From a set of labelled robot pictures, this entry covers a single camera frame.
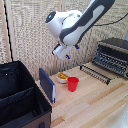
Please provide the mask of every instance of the red plastic cup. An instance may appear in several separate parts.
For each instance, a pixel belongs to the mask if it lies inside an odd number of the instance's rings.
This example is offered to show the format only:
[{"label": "red plastic cup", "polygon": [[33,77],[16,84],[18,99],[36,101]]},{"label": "red plastic cup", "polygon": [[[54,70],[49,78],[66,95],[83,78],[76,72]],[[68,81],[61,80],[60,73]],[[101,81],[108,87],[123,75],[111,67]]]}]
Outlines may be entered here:
[{"label": "red plastic cup", "polygon": [[68,78],[68,90],[74,92],[78,85],[79,79],[76,77],[69,77]]}]

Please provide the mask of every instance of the black cable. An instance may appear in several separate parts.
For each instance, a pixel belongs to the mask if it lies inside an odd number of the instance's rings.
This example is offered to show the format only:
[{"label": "black cable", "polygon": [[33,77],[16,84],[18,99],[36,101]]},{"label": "black cable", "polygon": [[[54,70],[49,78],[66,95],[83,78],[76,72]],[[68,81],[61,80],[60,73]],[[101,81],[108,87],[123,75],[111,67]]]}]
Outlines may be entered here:
[{"label": "black cable", "polygon": [[117,21],[115,21],[115,22],[112,22],[112,23],[99,24],[99,25],[93,25],[93,26],[105,26],[105,25],[115,24],[115,23],[121,21],[122,19],[124,19],[127,15],[128,15],[128,13],[127,13],[125,16],[123,16],[121,19],[119,19],[119,20],[117,20]]}]

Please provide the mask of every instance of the bowl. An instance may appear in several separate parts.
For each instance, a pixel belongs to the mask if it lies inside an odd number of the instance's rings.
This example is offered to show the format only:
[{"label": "bowl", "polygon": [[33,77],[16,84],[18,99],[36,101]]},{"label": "bowl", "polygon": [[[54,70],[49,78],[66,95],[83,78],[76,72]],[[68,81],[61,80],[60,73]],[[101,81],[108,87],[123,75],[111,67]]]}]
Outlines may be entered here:
[{"label": "bowl", "polygon": [[[58,73],[56,74],[57,81],[58,81],[59,83],[61,83],[61,84],[66,84],[66,83],[68,83],[68,79],[61,79],[61,78],[58,77],[59,73],[60,73],[60,72],[58,72]],[[69,73],[67,73],[67,72],[63,72],[63,73],[66,74],[66,75],[68,75],[69,77],[71,76],[71,75],[70,75]]]}]

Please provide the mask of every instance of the yellow object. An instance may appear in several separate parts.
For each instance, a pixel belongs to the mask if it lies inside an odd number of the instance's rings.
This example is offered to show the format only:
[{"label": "yellow object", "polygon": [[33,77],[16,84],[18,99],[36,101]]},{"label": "yellow object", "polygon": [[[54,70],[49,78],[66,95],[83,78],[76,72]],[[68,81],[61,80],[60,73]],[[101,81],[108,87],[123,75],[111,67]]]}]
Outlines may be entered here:
[{"label": "yellow object", "polygon": [[60,79],[68,79],[68,75],[64,74],[63,72],[60,72],[59,75],[58,75],[58,78]]}]

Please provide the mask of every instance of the black bag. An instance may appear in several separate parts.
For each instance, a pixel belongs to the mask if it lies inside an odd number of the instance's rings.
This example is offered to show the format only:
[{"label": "black bag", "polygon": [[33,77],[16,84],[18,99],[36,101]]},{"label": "black bag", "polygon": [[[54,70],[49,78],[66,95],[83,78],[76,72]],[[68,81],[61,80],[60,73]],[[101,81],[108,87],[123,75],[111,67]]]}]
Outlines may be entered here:
[{"label": "black bag", "polygon": [[0,128],[50,128],[51,111],[22,62],[0,65]]}]

